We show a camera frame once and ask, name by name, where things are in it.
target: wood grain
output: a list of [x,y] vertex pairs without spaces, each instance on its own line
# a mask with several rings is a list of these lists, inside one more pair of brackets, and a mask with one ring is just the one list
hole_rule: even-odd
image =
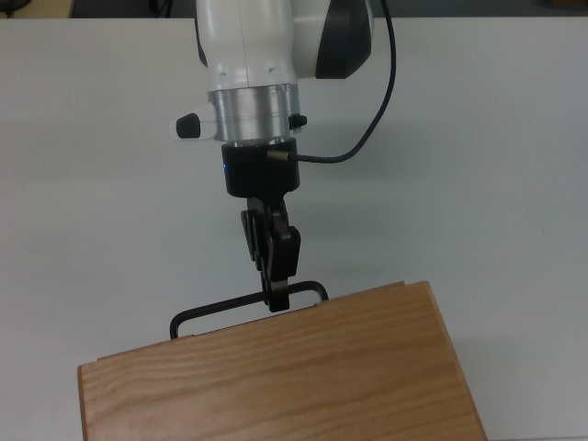
[[86,441],[485,440],[427,283],[78,369]]

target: white table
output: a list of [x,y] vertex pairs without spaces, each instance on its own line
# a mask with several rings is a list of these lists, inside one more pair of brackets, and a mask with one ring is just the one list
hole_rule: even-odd
[[[387,81],[300,82],[305,153],[347,150]],[[396,20],[398,86],[348,164],[288,197],[299,279],[430,280],[491,439],[588,435],[588,20]],[[80,439],[75,369],[259,289],[190,20],[0,26],[0,439]],[[314,301],[295,298],[296,307]],[[264,317],[261,306],[183,328]]]

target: black cord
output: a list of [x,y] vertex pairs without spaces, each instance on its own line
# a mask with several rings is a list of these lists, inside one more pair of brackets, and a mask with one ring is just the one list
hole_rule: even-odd
[[167,11],[165,11],[166,18],[172,16],[172,7],[174,7],[174,0],[167,0]]
[[394,84],[396,83],[396,38],[394,36],[394,26],[392,26],[392,17],[390,16],[390,10],[388,9],[386,0],[381,0],[381,3],[382,8],[384,9],[384,17],[386,18],[386,25],[388,26],[388,34],[390,38],[390,80],[388,82],[388,89],[386,90],[384,101],[382,102],[376,117],[367,128],[366,133],[352,150],[342,154],[341,156],[323,157],[288,153],[282,155],[281,157],[277,157],[277,159],[288,159],[290,161],[298,161],[300,163],[338,164],[353,158],[366,145],[366,142],[368,142],[369,137],[378,126],[379,122],[384,116],[384,113],[386,112],[386,109],[388,108],[390,98],[392,97],[392,91],[394,90]]
[[174,0],[165,0],[162,5],[160,6],[157,14],[155,14],[155,18],[159,18],[162,16],[165,7],[167,6],[167,10],[165,11],[165,18],[169,18],[172,15],[172,7],[174,6]]

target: black wire handle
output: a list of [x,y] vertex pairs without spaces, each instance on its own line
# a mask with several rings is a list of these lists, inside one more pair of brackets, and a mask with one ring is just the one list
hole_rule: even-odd
[[[327,301],[329,299],[327,290],[319,282],[300,282],[295,283],[294,285],[290,285],[288,288],[289,295],[305,291],[316,292],[321,298],[321,301]],[[241,308],[242,306],[253,305],[254,303],[266,301],[267,297],[267,292],[256,292],[255,294],[250,294],[248,296],[220,301],[218,303],[212,303],[211,305],[194,308],[193,310],[180,312],[172,319],[172,322],[169,325],[169,336],[172,340],[175,340],[179,334],[180,325],[183,322],[194,320],[199,317],[204,317],[206,315],[216,314],[218,312],[234,310],[235,308]]]

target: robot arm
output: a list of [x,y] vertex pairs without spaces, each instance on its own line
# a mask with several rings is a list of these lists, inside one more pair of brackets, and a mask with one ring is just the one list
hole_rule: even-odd
[[371,53],[367,0],[197,0],[198,54],[209,103],[174,121],[181,140],[223,142],[228,192],[247,199],[243,229],[271,311],[289,308],[300,233],[284,196],[300,185],[293,135],[306,125],[298,79],[344,79]]
[[371,53],[367,0],[197,0],[195,22],[209,103],[173,123],[177,139],[287,139],[306,123],[298,79],[345,79]]

